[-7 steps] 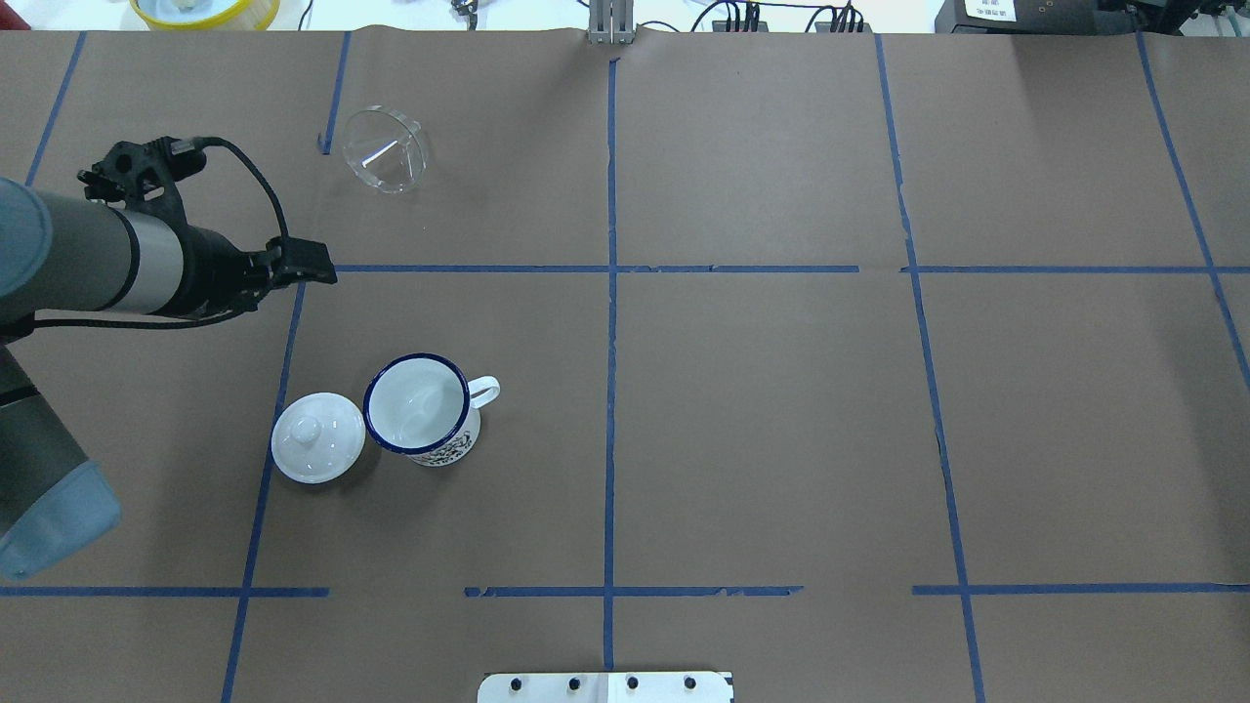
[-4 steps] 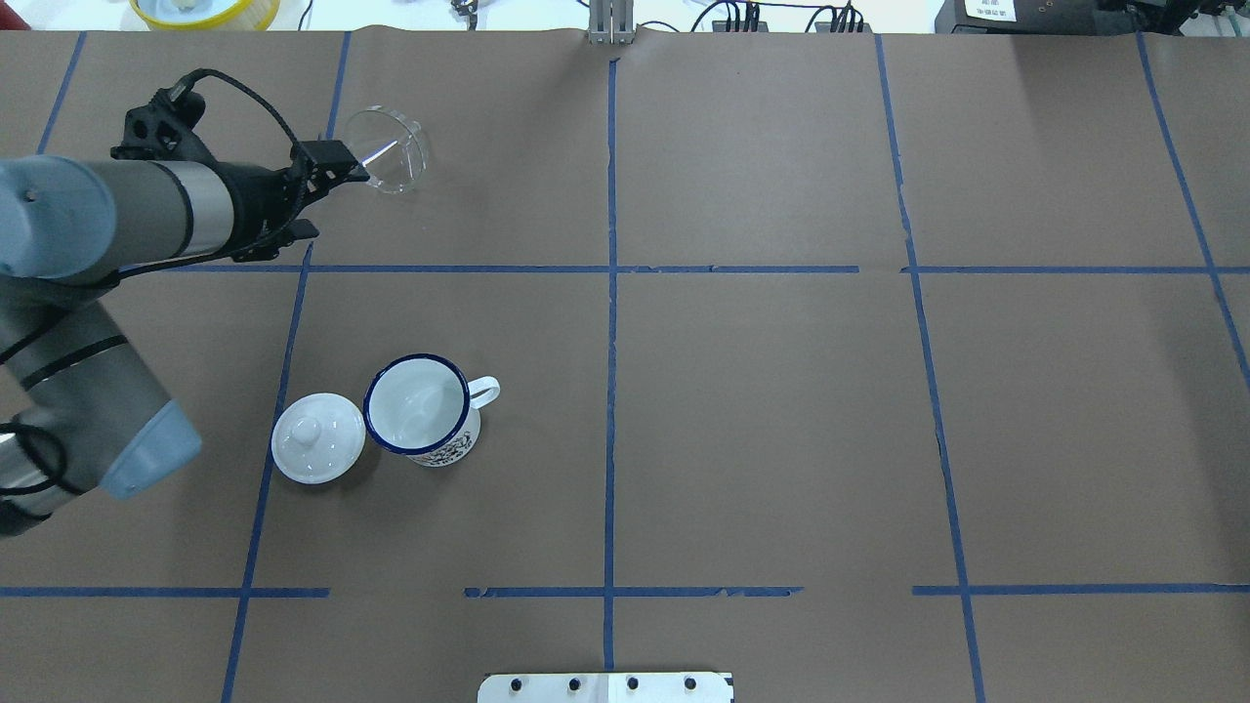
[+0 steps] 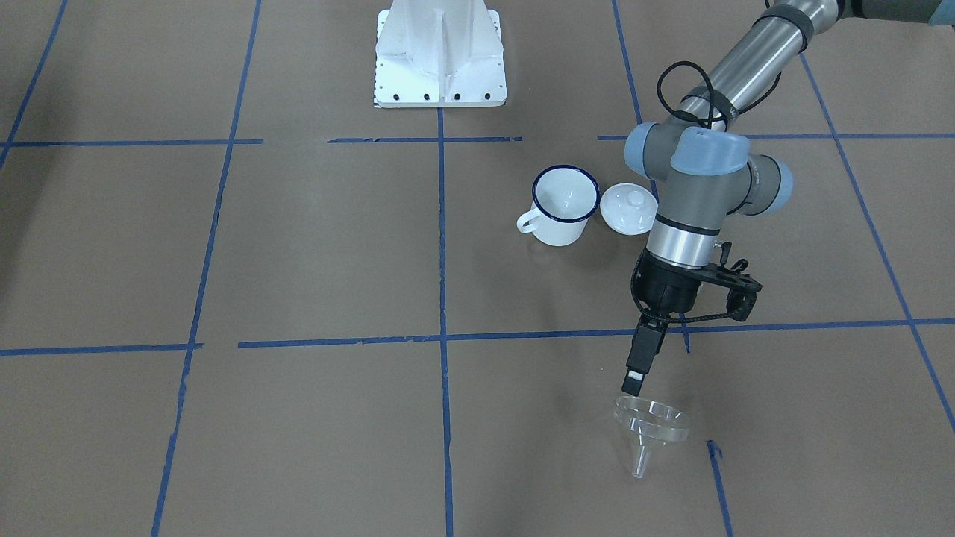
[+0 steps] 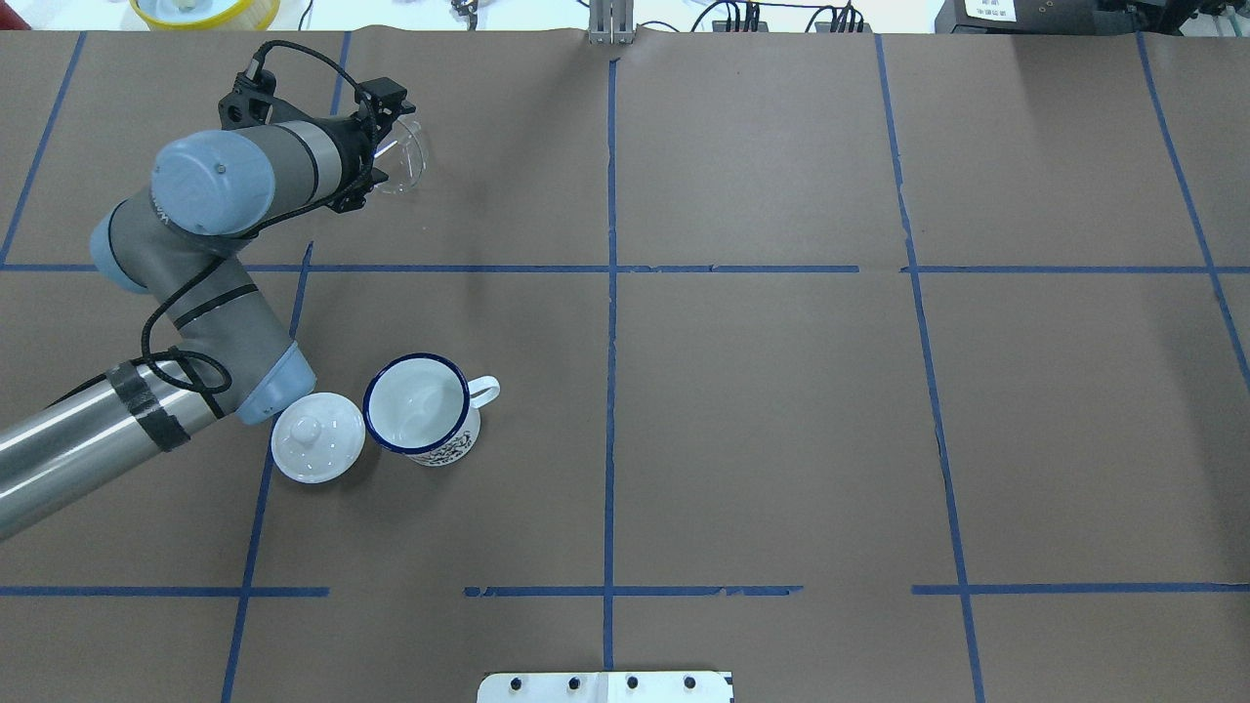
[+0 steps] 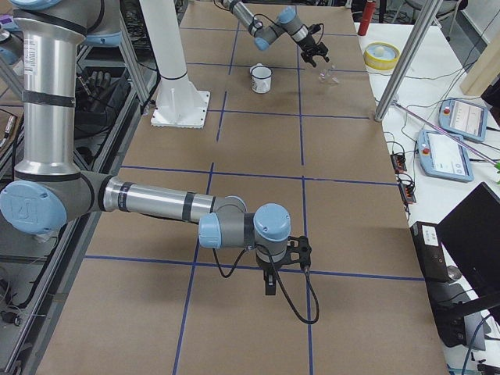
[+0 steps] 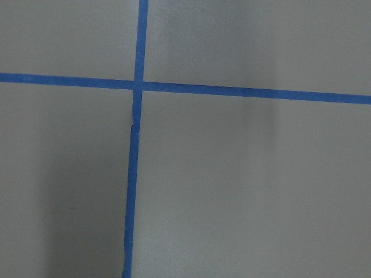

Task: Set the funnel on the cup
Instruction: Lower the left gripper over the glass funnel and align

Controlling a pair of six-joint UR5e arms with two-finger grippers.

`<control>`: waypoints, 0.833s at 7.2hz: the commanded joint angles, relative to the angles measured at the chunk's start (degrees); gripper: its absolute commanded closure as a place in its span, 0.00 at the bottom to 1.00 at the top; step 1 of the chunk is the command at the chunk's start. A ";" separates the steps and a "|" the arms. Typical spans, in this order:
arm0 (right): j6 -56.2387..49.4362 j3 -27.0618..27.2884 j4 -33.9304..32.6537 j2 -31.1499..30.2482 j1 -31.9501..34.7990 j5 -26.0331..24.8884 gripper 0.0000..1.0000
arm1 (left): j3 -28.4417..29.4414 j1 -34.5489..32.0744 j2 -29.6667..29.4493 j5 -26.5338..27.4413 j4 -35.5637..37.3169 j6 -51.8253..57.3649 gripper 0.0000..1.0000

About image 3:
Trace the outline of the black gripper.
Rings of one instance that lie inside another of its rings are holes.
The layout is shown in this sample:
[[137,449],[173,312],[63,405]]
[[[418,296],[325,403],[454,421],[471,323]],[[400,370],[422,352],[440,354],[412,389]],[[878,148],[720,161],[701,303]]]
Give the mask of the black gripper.
[[639,304],[641,314],[631,339],[627,373],[621,390],[638,397],[642,384],[660,352],[672,313],[687,313],[695,305],[701,286],[701,268],[672,265],[650,251],[639,258]]

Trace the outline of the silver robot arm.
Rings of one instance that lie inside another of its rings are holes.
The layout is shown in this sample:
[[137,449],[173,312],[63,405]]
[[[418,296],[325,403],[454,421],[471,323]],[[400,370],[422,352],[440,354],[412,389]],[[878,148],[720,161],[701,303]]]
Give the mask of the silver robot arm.
[[789,200],[788,166],[750,151],[747,137],[730,132],[736,120],[773,92],[786,65],[812,39],[843,19],[952,26],[951,1],[774,1],[747,34],[664,122],[638,125],[624,159],[642,176],[664,183],[647,245],[631,276],[640,312],[621,390],[640,395],[666,330],[689,314],[702,284],[727,290],[724,312],[713,319],[746,320],[761,285],[747,262],[727,266],[731,244],[719,235],[734,214],[757,216]]

